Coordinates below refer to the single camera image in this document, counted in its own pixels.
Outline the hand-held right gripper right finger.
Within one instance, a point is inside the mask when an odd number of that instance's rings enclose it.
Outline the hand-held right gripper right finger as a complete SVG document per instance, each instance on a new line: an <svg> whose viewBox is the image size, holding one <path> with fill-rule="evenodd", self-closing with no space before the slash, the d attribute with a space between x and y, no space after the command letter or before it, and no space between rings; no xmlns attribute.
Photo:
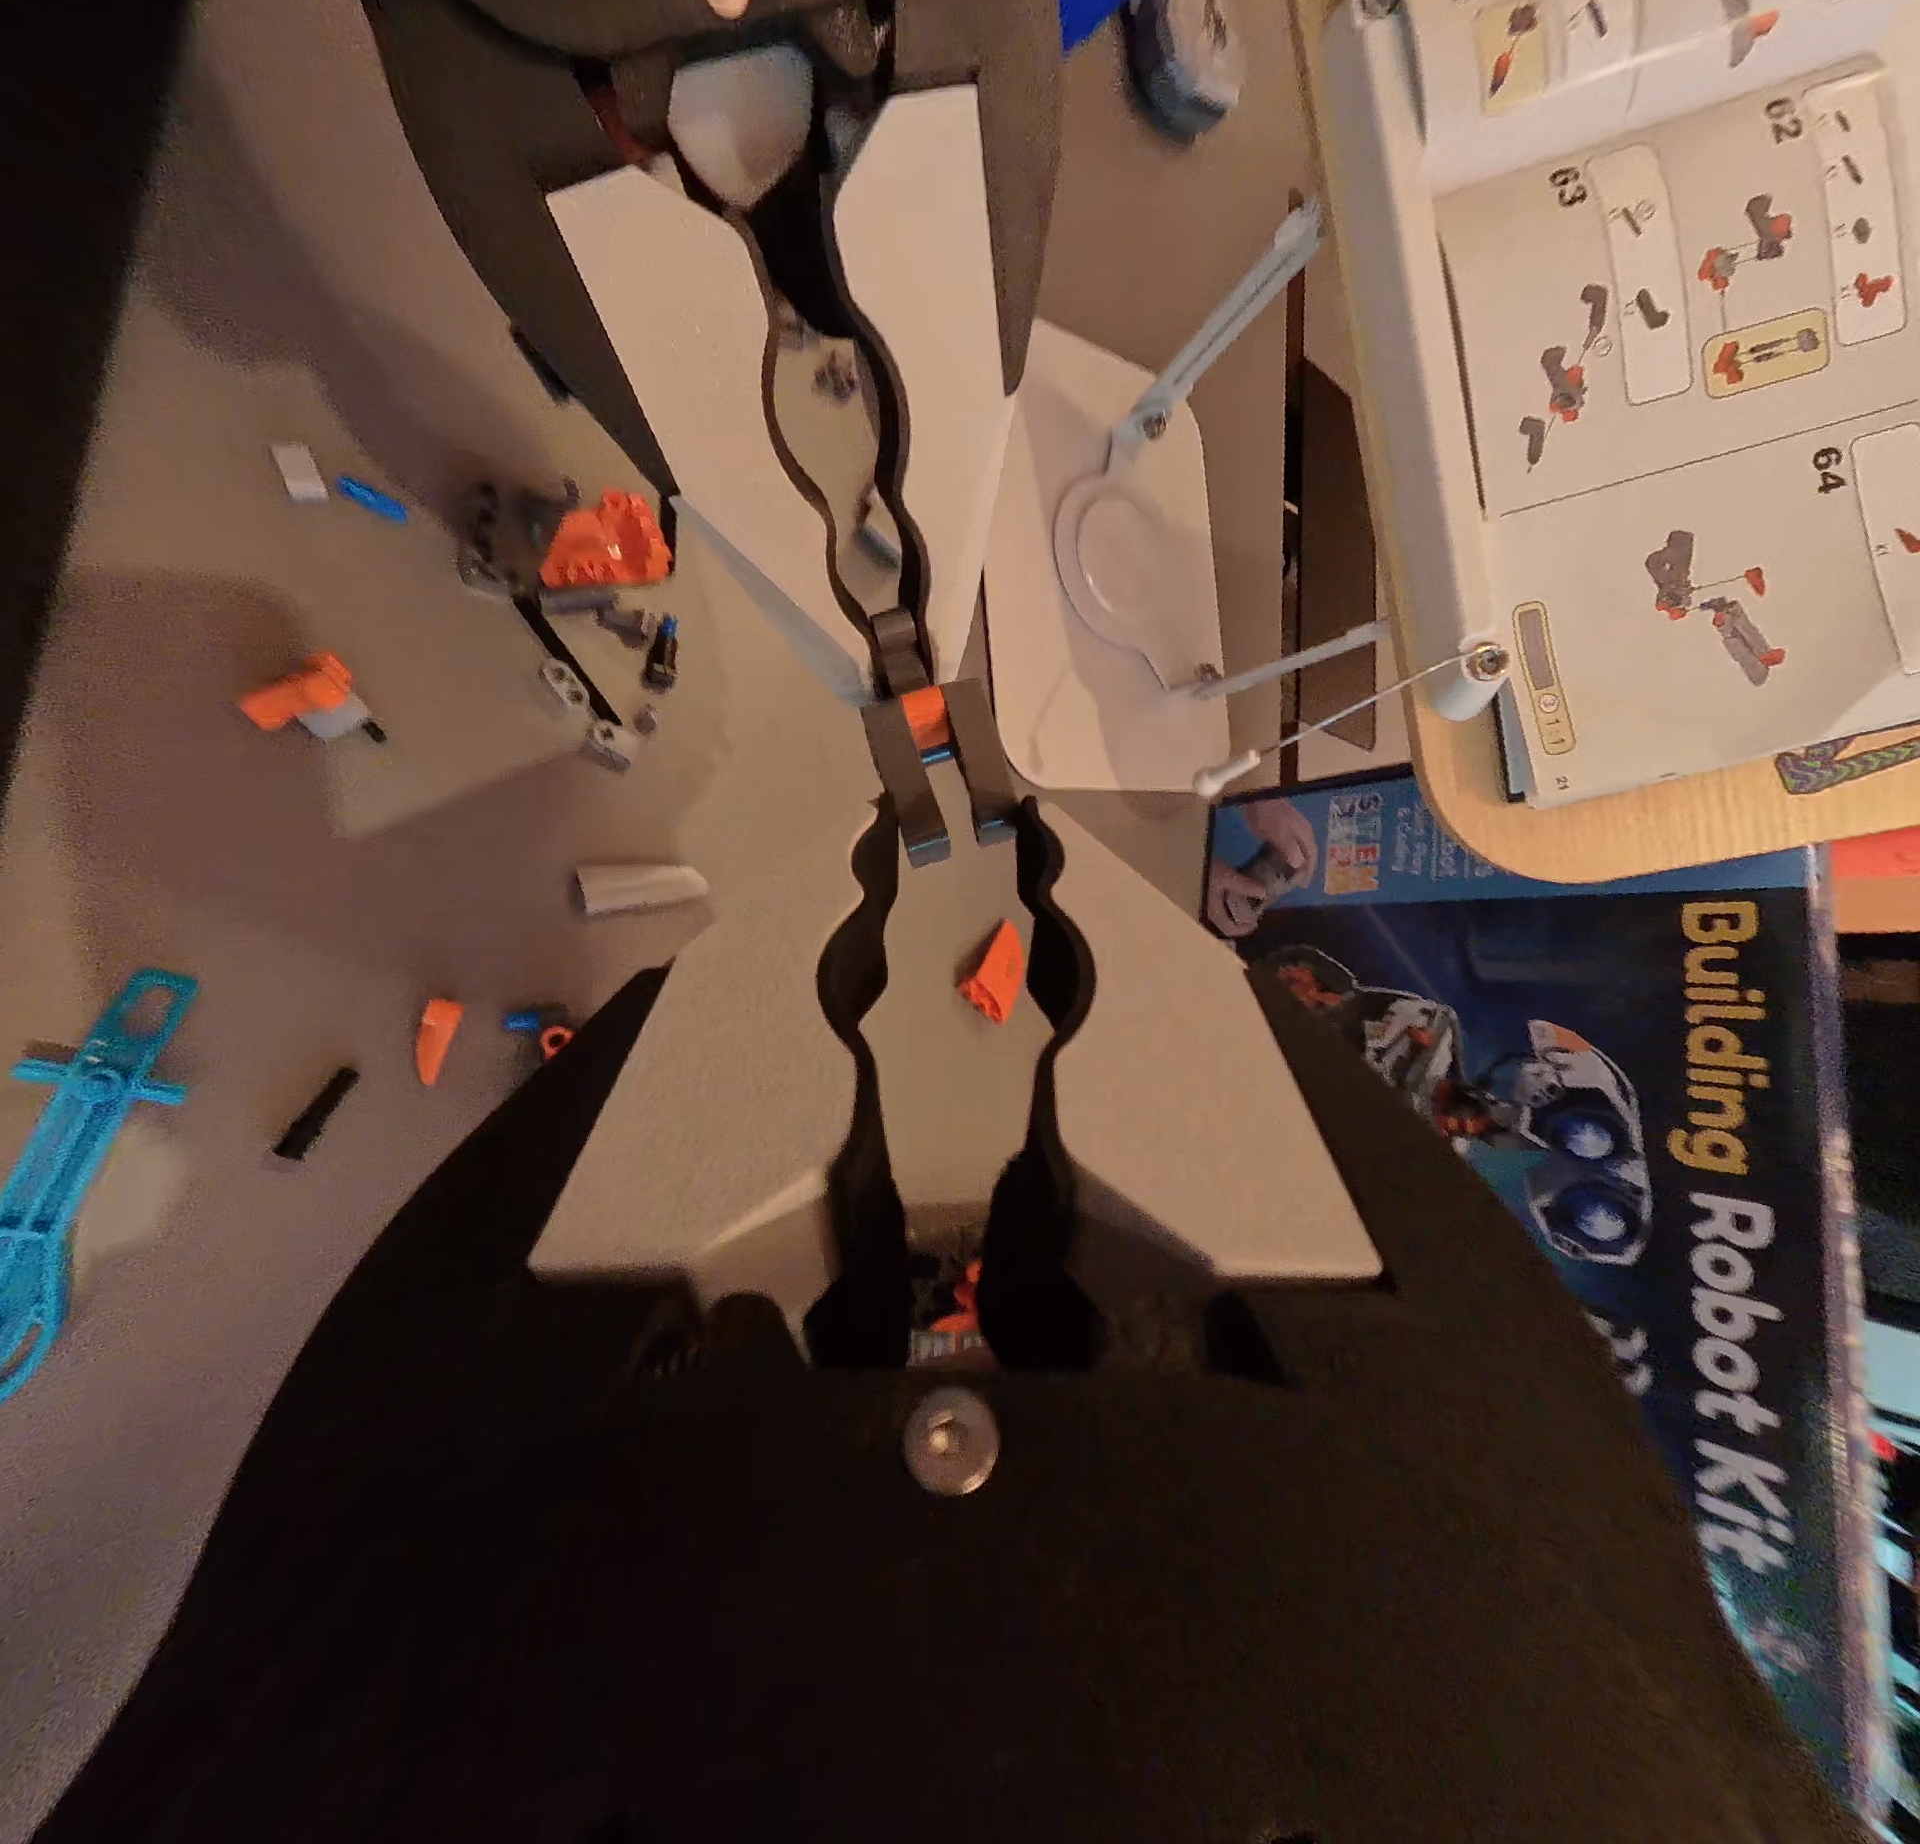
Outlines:
<svg viewBox="0 0 1920 1844"><path fill-rule="evenodd" d="M1227 1283L1372 1283L1382 1260L1241 957L1086 830L1021 804L1036 1099L1081 1210Z"/></svg>

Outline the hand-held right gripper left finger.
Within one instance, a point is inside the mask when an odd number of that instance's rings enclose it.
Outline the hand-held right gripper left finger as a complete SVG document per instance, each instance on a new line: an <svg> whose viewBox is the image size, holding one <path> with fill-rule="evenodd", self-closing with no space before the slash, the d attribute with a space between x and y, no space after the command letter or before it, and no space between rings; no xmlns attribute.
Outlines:
<svg viewBox="0 0 1920 1844"><path fill-rule="evenodd" d="M827 1173L854 1061L820 1004L827 941L859 909L857 800L727 887L672 961L529 1256L542 1280L826 1290Z"/></svg>

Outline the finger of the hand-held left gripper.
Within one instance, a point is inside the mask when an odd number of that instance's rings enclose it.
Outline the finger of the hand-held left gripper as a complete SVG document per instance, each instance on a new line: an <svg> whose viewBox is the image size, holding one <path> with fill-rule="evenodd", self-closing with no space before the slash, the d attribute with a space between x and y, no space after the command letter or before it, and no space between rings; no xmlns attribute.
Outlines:
<svg viewBox="0 0 1920 1844"><path fill-rule="evenodd" d="M877 168L859 161L830 189L822 234L831 291L877 370L877 478L904 540L897 601L879 613L841 581L831 507L783 439L772 284L747 225L638 168L546 205L671 472L669 507L837 698L866 706L913 695L908 393L867 304L892 238Z"/></svg>
<svg viewBox="0 0 1920 1844"><path fill-rule="evenodd" d="M831 201L854 336L877 373L877 490L914 589L935 681L972 634L1013 422L1004 380L977 85L901 91Z"/></svg>

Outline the grey orange brick assembly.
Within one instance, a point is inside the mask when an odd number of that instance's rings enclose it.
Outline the grey orange brick assembly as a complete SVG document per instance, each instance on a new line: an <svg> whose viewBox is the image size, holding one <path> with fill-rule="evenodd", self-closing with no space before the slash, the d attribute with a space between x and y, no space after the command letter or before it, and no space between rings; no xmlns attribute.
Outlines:
<svg viewBox="0 0 1920 1844"><path fill-rule="evenodd" d="M1021 795L989 690L977 679L936 684L907 608L877 613L869 633L877 697L859 717L908 863L926 867L949 856L947 821L929 785L939 761L953 762L964 777L974 840L1009 841L1017 834Z"/></svg>

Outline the grey orange brick cluster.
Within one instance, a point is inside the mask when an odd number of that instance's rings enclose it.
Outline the grey orange brick cluster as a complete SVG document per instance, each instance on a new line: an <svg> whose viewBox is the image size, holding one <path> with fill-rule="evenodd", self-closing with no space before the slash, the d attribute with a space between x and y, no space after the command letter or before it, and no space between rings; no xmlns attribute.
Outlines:
<svg viewBox="0 0 1920 1844"><path fill-rule="evenodd" d="M546 608L597 608L664 582L676 553L654 505L632 493L582 500L473 487L460 509L454 573L467 589Z"/></svg>

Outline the light grey panel brick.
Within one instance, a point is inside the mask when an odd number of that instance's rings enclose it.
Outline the light grey panel brick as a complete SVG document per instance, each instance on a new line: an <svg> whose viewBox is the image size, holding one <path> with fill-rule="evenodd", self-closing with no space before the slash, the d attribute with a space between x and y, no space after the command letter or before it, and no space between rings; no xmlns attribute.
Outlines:
<svg viewBox="0 0 1920 1844"><path fill-rule="evenodd" d="M586 920L641 915L709 897L702 872L656 862L581 866L572 885Z"/></svg>

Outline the black long beam brick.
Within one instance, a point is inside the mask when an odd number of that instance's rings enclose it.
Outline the black long beam brick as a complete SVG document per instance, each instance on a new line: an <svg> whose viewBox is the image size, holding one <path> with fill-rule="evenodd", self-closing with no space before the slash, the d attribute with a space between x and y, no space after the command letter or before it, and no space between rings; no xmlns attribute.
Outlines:
<svg viewBox="0 0 1920 1844"><path fill-rule="evenodd" d="M553 663L563 668L565 679L569 679L569 684L565 685L568 690L572 685L581 688L578 702L569 697L565 697L563 702L572 705L574 710L581 710L581 706L590 710L597 722L604 722L611 726L624 726L622 711L607 698L607 695L593 681L593 676L590 674L590 671L586 668L581 657L563 641L561 633L558 633L553 627L549 618L542 613L538 599L529 594L517 592L509 597L509 606L521 618L523 625L529 630L536 645L539 648L539 660L544 665Z"/></svg>

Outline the black connector pin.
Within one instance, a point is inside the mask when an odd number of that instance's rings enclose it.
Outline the black connector pin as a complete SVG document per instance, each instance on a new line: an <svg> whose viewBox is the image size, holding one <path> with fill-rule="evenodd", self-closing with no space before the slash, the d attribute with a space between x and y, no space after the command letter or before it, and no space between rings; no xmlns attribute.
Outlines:
<svg viewBox="0 0 1920 1844"><path fill-rule="evenodd" d="M347 1097L359 1087L359 1068L337 1067L269 1145L276 1163L303 1163L324 1139Z"/></svg>

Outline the dark blue robot kit box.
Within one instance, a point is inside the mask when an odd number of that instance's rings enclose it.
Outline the dark blue robot kit box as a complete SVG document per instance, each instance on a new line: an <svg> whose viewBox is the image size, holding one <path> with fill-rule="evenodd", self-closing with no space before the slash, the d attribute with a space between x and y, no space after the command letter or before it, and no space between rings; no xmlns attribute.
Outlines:
<svg viewBox="0 0 1920 1844"><path fill-rule="evenodd" d="M1735 1641L1878 1828L1878 1491L1818 848L1547 883L1447 835L1399 767L1214 802L1205 923L1544 1256L1613 1350Z"/></svg>

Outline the orange white brick cluster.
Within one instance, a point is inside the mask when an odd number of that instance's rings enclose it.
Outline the orange white brick cluster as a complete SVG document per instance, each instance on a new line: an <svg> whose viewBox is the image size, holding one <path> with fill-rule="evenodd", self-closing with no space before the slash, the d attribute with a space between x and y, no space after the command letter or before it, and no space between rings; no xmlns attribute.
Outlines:
<svg viewBox="0 0 1920 1844"><path fill-rule="evenodd" d="M387 735L358 691L352 671L338 655L313 654L292 673L238 698L238 711L264 732L301 728L322 743L365 737L374 746Z"/></svg>

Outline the blue plastic brick tool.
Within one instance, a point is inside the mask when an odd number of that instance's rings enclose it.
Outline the blue plastic brick tool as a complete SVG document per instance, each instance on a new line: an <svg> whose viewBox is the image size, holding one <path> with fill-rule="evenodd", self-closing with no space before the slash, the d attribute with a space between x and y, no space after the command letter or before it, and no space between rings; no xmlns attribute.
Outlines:
<svg viewBox="0 0 1920 1844"><path fill-rule="evenodd" d="M66 1061L13 1064L16 1082L46 1088L46 1106L3 1188L5 1399L37 1376L66 1323L74 1226L129 1117L187 1099L156 1064L197 993L196 977L137 970Z"/></svg>

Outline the white instruction booklet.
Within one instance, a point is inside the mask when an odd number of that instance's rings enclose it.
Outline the white instruction booklet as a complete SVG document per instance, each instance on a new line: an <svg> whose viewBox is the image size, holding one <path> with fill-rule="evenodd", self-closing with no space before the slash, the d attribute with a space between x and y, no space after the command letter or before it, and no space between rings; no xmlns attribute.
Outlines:
<svg viewBox="0 0 1920 1844"><path fill-rule="evenodd" d="M1399 0L1516 782L1916 726L1916 0Z"/></svg>

